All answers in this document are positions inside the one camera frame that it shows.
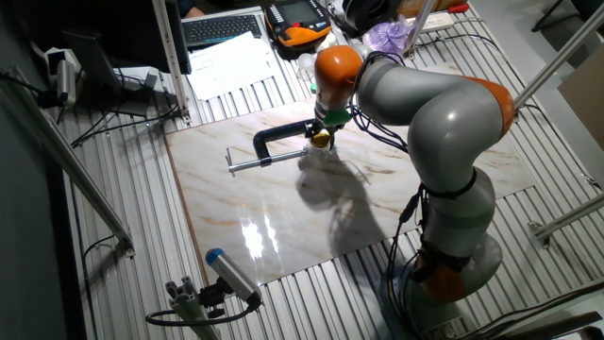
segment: cable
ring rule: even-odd
[[[409,316],[409,313],[407,311],[407,303],[405,301],[405,294],[407,292],[407,285],[408,285],[411,274],[407,275],[407,278],[404,280],[403,286],[401,288],[399,288],[399,295],[401,296],[401,299],[399,300],[399,298],[394,297],[394,302],[393,302],[393,294],[394,294],[393,282],[394,282],[394,263],[396,261],[396,252],[398,250],[398,235],[400,233],[400,229],[401,229],[402,225],[406,221],[408,221],[412,217],[413,214],[416,213],[417,205],[420,201],[422,202],[422,214],[424,214],[424,211],[427,208],[425,206],[427,204],[427,199],[428,199],[428,194],[420,186],[418,193],[415,194],[410,199],[410,202],[407,204],[407,207],[400,214],[400,217],[398,219],[398,227],[396,228],[396,234],[394,235],[394,241],[393,241],[393,244],[390,249],[390,254],[388,256],[388,267],[386,269],[386,273],[387,273],[386,282],[388,285],[388,299],[390,301],[390,304],[393,307],[393,309],[396,311],[396,314],[399,317],[399,319],[401,319],[401,321],[407,326],[407,329],[410,330],[412,332],[412,334],[420,340],[424,339],[424,337],[417,330],[411,317]],[[407,262],[405,263],[405,266],[402,269],[401,275],[399,277],[400,279],[405,275],[405,272],[407,271],[409,264],[411,264],[411,262],[414,259],[416,259],[418,256],[419,256],[419,251],[416,251],[415,254],[407,260]]]
[[[122,89],[126,88],[126,79],[124,78],[124,73],[122,72],[122,68],[118,67],[118,71],[120,71],[120,76],[122,76]]]
[[[178,105],[175,105],[169,111],[167,111],[167,112],[165,112],[165,113],[163,113],[160,116],[155,117],[155,118],[148,118],[148,119],[141,120],[140,122],[133,122],[133,123],[128,123],[128,124],[123,124],[123,125],[120,125],[120,126],[117,126],[117,127],[108,127],[108,128],[100,129],[100,130],[98,130],[96,132],[93,132],[93,133],[91,133],[89,135],[86,135],[87,133],[89,133],[92,130],[92,128],[94,128],[94,126],[93,126],[93,127],[91,127],[91,129],[89,129],[88,131],[86,131],[86,133],[84,133],[78,139],[76,139],[75,141],[73,141],[72,142],[72,147],[76,148],[76,147],[82,145],[83,143],[85,143],[86,141],[88,141],[92,136],[97,135],[99,133],[113,131],[113,130],[118,129],[118,128],[127,128],[127,127],[132,127],[132,126],[135,126],[135,125],[138,125],[138,124],[142,124],[142,123],[150,123],[150,122],[153,122],[153,121],[161,120],[161,119],[165,118],[167,115],[169,115],[172,112],[174,112],[176,109],[178,109]],[[99,122],[97,122],[95,125],[98,125],[98,123],[100,123],[101,121],[103,121],[103,119],[104,118],[101,118],[101,120]]]
[[[396,133],[387,129],[380,122],[368,117],[366,114],[364,114],[361,111],[359,106],[357,104],[355,104],[355,102],[354,102],[355,94],[357,93],[357,90],[359,89],[359,82],[361,81],[363,73],[365,72],[367,67],[372,62],[374,62],[375,60],[380,60],[380,59],[387,59],[387,60],[391,60],[397,64],[404,65],[403,59],[396,53],[378,52],[378,51],[371,52],[367,56],[365,61],[362,63],[361,68],[359,69],[359,72],[357,73],[357,76],[355,78],[355,83],[352,88],[352,94],[350,95],[350,99],[348,101],[348,108],[350,109],[350,114],[352,115],[352,119],[355,121],[355,124],[361,131],[367,132],[370,136],[372,136],[373,138],[377,139],[380,142],[385,143],[386,145],[390,145],[405,153],[409,153],[407,143],[405,143],[405,141],[403,141],[403,139],[400,138],[399,135],[397,135]],[[370,127],[376,128],[383,135],[380,135],[380,134],[377,134],[377,133],[371,131]]]
[[[84,255],[82,254],[82,248],[84,247],[84,244],[82,242],[82,228],[79,223],[79,213],[78,213],[77,200],[76,200],[76,188],[74,186],[74,183],[71,180],[70,180],[70,186],[72,189],[72,201],[74,202],[75,227],[77,229],[77,241],[79,242],[79,249],[80,249],[79,254],[82,259],[82,272],[84,274],[84,285],[86,287],[86,298],[88,300],[88,308],[90,308],[90,312],[91,312],[92,331],[94,332],[94,339],[98,340],[98,334],[97,334],[97,330],[96,330],[96,321],[94,320],[94,308],[92,307],[92,293],[91,293],[90,280],[88,278],[88,268],[86,267],[86,260],[84,258]]]
[[[94,128],[96,128],[96,126],[98,126],[99,124],[101,124],[101,122],[103,122],[105,120],[105,113],[101,112],[103,114],[103,116],[101,117],[101,119],[99,119],[96,123],[92,124],[91,128],[89,128],[86,132],[82,133],[81,136],[77,137],[73,142],[72,142],[72,147],[76,147],[76,145],[78,145],[78,143],[86,137],[86,135],[88,133],[90,133],[92,130],[94,130]]]
[[[60,108],[59,116],[57,117],[57,122],[55,122],[57,125],[60,123],[60,119],[63,118],[63,113],[65,113],[65,109],[67,109],[67,106],[65,105]]]
[[[111,236],[108,236],[108,237],[106,237],[106,238],[104,238],[104,239],[100,239],[100,240],[98,240],[98,241],[94,242],[93,244],[91,244],[91,246],[89,246],[89,247],[88,247],[88,249],[86,249],[86,251],[84,251],[84,255],[82,255],[82,258],[86,259],[86,255],[88,255],[88,253],[89,253],[89,252],[90,252],[90,251],[91,251],[91,250],[92,250],[94,247],[96,247],[96,245],[100,244],[101,242],[105,242],[105,241],[107,241],[108,239],[111,239],[111,238],[113,238],[113,237],[115,237],[115,234],[112,234]]]
[[[152,325],[163,326],[163,327],[212,326],[212,325],[220,325],[223,323],[239,320],[240,318],[254,312],[258,307],[260,307],[260,305],[258,305],[256,308],[252,308],[252,306],[248,306],[247,309],[245,311],[241,312],[240,314],[237,314],[234,316],[222,317],[222,318],[215,319],[215,320],[168,321],[168,320],[157,320],[155,318],[157,316],[162,316],[162,315],[175,315],[176,314],[175,311],[160,311],[160,312],[151,313],[151,314],[145,316],[144,319]]]
[[[494,49],[496,49],[499,53],[502,53],[501,50],[499,49],[499,47],[497,47],[497,44],[493,40],[483,37],[483,36],[479,36],[478,34],[469,34],[469,33],[468,34],[459,34],[456,36],[451,36],[451,37],[446,37],[446,38],[436,37],[436,39],[434,39],[433,41],[416,44],[413,47],[413,49],[415,50],[418,48],[426,48],[435,43],[449,42],[449,41],[453,41],[453,40],[460,39],[460,38],[472,38],[472,39],[478,39],[483,42],[487,42],[487,43],[489,43],[490,46],[492,46]]]
[[[31,92],[34,92],[34,93],[36,93],[38,95],[48,96],[48,93],[46,91],[40,90],[37,87],[29,85],[29,84],[27,84],[24,81],[21,81],[21,80],[15,78],[15,77],[9,76],[8,74],[6,74],[4,72],[0,73],[0,79],[5,79],[5,80],[11,81],[13,83],[19,84],[19,85],[27,88]]]

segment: white marble slab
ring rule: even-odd
[[[221,247],[260,284],[394,235],[419,178],[408,155],[354,123],[336,134],[337,152],[327,156],[248,169],[236,178],[228,173],[227,147],[234,162],[254,160],[256,132],[309,119],[313,106],[310,99],[166,135],[202,256]],[[406,139],[406,127],[394,130]],[[305,144],[297,136],[269,149],[277,155]],[[506,139],[476,166],[491,176],[497,197],[534,184]],[[413,228],[413,222],[404,226]]]

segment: purple bag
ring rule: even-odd
[[[404,16],[399,15],[394,23],[377,24],[362,36],[362,43],[374,51],[396,53],[403,56],[407,47],[407,36],[414,24],[407,23]]]

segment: robotic arm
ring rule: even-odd
[[[411,279],[443,303],[474,293],[495,273],[501,253],[485,234],[495,213],[493,184],[473,164],[510,128],[510,94],[486,80],[378,60],[363,73],[358,99],[381,124],[410,127],[411,160],[429,201]]]
[[[271,141],[304,133],[311,147],[331,148],[337,130],[351,119],[346,107],[354,90],[359,108],[375,122],[409,126],[407,148],[422,182],[411,201],[425,195],[427,205],[422,211],[422,248],[407,275],[409,289],[405,281],[399,294],[403,301],[409,297],[406,307],[414,318],[434,319],[432,307],[476,292],[501,263],[499,244],[485,233],[495,214],[495,190],[474,162],[512,125],[512,97],[487,80],[368,58],[363,62],[349,46],[320,52],[314,119],[261,131],[257,137],[269,136]],[[262,138],[255,138],[254,146],[259,156],[254,162],[270,164]],[[229,165],[231,172],[239,166]]]

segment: desk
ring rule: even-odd
[[[454,16],[463,19],[478,15],[470,9]],[[447,31],[422,34],[419,42],[464,33],[492,38],[484,23],[465,22]],[[502,83],[512,95],[518,94],[524,84],[496,50],[477,40],[438,42],[417,53],[409,65],[422,68],[447,61],[456,61],[468,76]],[[191,126],[310,97],[308,87],[302,86],[294,75],[295,62],[277,57],[271,62],[282,74],[236,93],[197,102],[187,90],[192,109]],[[168,88],[171,86],[167,77],[162,82]],[[532,100],[529,103],[539,105]],[[98,117],[93,114],[89,119],[66,122],[61,124],[62,131],[72,141]],[[109,125],[130,121],[129,117],[117,117]],[[145,314],[169,308],[165,282],[179,281],[185,275],[190,275],[197,287],[202,282],[163,141],[164,132],[185,127],[179,120],[166,122],[163,127],[129,127],[112,131],[109,137],[97,136],[77,150],[108,200],[131,227],[137,249],[133,260],[112,253],[109,246],[101,246],[89,255],[93,307],[97,329],[102,332],[100,336],[193,338],[189,330],[162,329],[144,323]],[[545,301],[603,276],[604,255],[599,245],[604,244],[604,237],[599,228],[604,225],[604,219],[600,213],[556,232],[550,250],[541,249],[526,227],[531,219],[547,223],[596,196],[596,190],[576,177],[579,169],[573,162],[574,155],[566,151],[565,141],[556,132],[546,116],[532,109],[522,109],[518,123],[512,127],[512,144],[537,186],[497,202],[489,232],[502,245],[503,264],[486,287],[459,303],[467,317],[463,322],[453,323],[457,332],[486,324],[503,313]],[[76,197],[84,229],[84,247],[87,247],[109,236],[109,231],[79,193]],[[75,221],[73,202],[70,205]],[[419,246],[419,234],[408,232],[400,241],[402,255],[409,257]],[[259,314],[218,329],[225,339],[396,338],[380,313],[376,296],[389,244],[386,241],[366,247],[269,282],[260,287],[265,306]],[[234,315],[243,305],[229,300],[225,308],[229,315]],[[92,331],[89,315],[87,329]]]

